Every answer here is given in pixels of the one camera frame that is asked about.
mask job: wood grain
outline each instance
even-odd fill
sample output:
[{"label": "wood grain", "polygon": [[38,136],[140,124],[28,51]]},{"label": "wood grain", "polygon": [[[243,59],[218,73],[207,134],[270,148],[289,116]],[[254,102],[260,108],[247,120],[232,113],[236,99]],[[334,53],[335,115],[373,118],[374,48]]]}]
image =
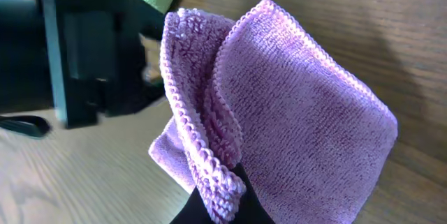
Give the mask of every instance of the wood grain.
[{"label": "wood grain", "polygon": [[171,116],[164,100],[44,140],[0,131],[0,223],[169,223],[188,195],[147,150]]},{"label": "wood grain", "polygon": [[[176,0],[234,20],[260,0]],[[398,118],[356,223],[447,223],[447,0],[273,0]]]}]

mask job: wooden surface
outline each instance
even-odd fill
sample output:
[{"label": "wooden surface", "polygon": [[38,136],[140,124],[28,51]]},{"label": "wooden surface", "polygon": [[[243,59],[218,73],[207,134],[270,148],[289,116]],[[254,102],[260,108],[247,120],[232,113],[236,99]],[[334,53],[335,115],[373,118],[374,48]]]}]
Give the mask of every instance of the wooden surface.
[{"label": "wooden surface", "polygon": [[[177,0],[238,19],[260,0]],[[447,0],[273,0],[395,113],[400,137],[356,223],[447,223]]]},{"label": "wooden surface", "polygon": [[0,130],[0,223],[169,223],[188,195],[147,150],[171,115],[164,101],[44,140]]},{"label": "wooden surface", "polygon": [[[177,0],[235,20],[259,1]],[[274,1],[399,120],[356,223],[447,223],[447,0]],[[0,131],[0,223],[168,223],[187,195],[147,148],[170,115],[165,102],[40,142]]]}]

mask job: black mechanical device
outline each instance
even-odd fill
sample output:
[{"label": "black mechanical device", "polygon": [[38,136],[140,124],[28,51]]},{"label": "black mechanical device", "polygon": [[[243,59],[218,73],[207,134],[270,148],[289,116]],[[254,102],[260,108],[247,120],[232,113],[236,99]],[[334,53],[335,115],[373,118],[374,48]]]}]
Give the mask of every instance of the black mechanical device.
[{"label": "black mechanical device", "polygon": [[161,40],[163,21],[143,0],[0,0],[0,113],[54,106],[76,128],[140,111],[164,94],[140,33]]}]

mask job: lavender cloth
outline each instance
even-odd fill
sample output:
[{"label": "lavender cloth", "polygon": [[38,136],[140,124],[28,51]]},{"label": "lavender cloth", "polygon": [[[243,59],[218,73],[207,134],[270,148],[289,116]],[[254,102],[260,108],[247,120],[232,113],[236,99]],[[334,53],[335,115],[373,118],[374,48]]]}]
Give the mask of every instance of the lavender cloth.
[{"label": "lavender cloth", "polygon": [[161,72],[174,116],[149,154],[216,223],[237,213],[240,161],[276,223],[352,223],[397,137],[388,108],[271,1],[236,23],[169,13]]}]

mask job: crocheted trim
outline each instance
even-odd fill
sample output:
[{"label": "crocheted trim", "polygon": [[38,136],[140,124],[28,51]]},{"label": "crocheted trim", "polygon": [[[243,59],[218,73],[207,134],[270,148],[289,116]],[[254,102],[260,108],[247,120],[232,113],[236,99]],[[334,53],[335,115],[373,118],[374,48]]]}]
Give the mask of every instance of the crocheted trim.
[{"label": "crocheted trim", "polygon": [[[231,41],[232,35],[239,29],[240,26],[247,23],[248,17],[259,13],[271,14],[273,15],[273,18],[284,19],[288,27],[293,30],[293,34],[301,39],[304,47],[314,53],[313,56],[320,61],[322,66],[326,67],[329,71],[334,73],[338,78],[343,80],[350,87],[353,87],[355,90],[359,91],[361,95],[370,99],[380,111],[382,111],[389,119],[397,124],[396,118],[388,109],[388,107],[383,104],[382,101],[380,101],[376,97],[376,95],[374,95],[369,87],[363,84],[360,80],[358,80],[354,75],[350,74],[350,72],[345,70],[343,67],[338,65],[332,59],[332,57],[330,57],[329,54],[326,53],[326,51],[318,43],[316,43],[315,40],[308,33],[306,33],[306,31],[300,26],[295,18],[293,18],[287,11],[285,11],[283,8],[281,8],[271,0],[262,0],[258,5],[252,8],[244,16],[242,16],[236,22],[236,25],[231,29],[225,41],[222,43],[222,46],[219,48],[219,52],[217,53],[216,64],[214,68],[214,80],[219,79],[222,65],[221,58],[223,55],[226,54],[228,50],[227,44]],[[214,82],[213,84],[216,93],[220,96],[220,90],[217,82]]]},{"label": "crocheted trim", "polygon": [[[189,168],[200,191],[203,202],[207,207],[208,214],[215,223],[227,223],[232,221],[239,209],[239,201],[246,191],[244,182],[229,171],[221,161],[216,158],[213,151],[208,147],[206,136],[201,136],[191,118],[197,117],[196,111],[188,110],[181,92],[177,88],[177,82],[171,68],[170,55],[173,53],[173,37],[169,35],[169,22],[174,21],[175,13],[168,13],[163,29],[163,40],[161,41],[160,69],[164,79],[166,96],[171,104],[171,108],[176,118],[177,129],[179,130],[185,147],[185,154],[188,159]],[[233,113],[229,107],[223,105],[228,110],[229,115]]]}]

